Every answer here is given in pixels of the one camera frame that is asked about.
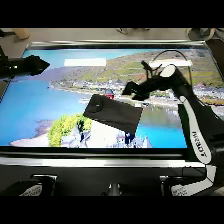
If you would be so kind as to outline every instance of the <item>wire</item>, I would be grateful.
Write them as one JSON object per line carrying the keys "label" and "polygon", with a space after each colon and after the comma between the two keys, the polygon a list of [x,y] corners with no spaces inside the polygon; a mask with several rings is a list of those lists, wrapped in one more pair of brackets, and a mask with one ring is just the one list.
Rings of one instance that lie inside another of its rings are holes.
{"label": "wire", "polygon": [[[192,167],[192,166],[184,166],[182,167],[182,174],[181,176],[183,177],[183,170],[184,168],[193,168],[195,170],[197,170],[198,172],[200,172],[201,174],[205,175],[205,172],[202,172],[201,170],[197,169],[196,167]],[[212,184],[214,183],[209,177],[206,176],[206,179],[208,179]]]}
{"label": "wire", "polygon": [[[164,54],[164,53],[169,52],[169,51],[177,52],[177,53],[181,54],[182,57],[185,59],[185,61],[187,61],[187,58],[186,58],[186,57],[184,56],[184,54],[181,53],[180,51],[178,51],[178,50],[165,50],[165,51],[160,52],[160,53],[159,53],[159,54],[152,60],[152,62],[154,62],[154,61],[155,61],[161,54]],[[190,66],[189,66],[189,65],[188,65],[187,67],[188,67],[188,72],[189,72],[190,84],[191,84],[191,86],[192,86],[191,69],[190,69]]]}

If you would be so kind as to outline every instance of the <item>green bush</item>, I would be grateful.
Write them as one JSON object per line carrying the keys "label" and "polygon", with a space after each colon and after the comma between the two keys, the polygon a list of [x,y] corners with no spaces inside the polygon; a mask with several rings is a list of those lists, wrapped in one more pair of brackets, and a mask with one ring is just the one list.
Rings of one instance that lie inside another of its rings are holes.
{"label": "green bush", "polygon": [[82,114],[74,114],[63,115],[54,121],[48,132],[50,146],[60,147],[62,137],[69,135],[76,124],[78,125],[79,131],[83,132],[91,129],[92,120],[84,117]]}

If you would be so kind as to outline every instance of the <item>large display screen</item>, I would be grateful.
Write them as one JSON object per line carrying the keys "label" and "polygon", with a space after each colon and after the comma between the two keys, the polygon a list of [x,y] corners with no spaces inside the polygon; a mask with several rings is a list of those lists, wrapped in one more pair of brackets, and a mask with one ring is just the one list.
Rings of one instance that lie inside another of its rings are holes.
{"label": "large display screen", "polygon": [[[121,95],[128,81],[146,79],[141,65],[164,49],[26,50],[50,63],[34,77],[14,78],[0,103],[0,146],[68,148],[186,148],[178,100],[171,90],[155,91],[144,102]],[[176,64],[206,103],[222,104],[223,81],[206,48],[166,52],[151,64]],[[143,107],[134,138],[83,117],[92,94]],[[222,108],[216,107],[222,115]]]}

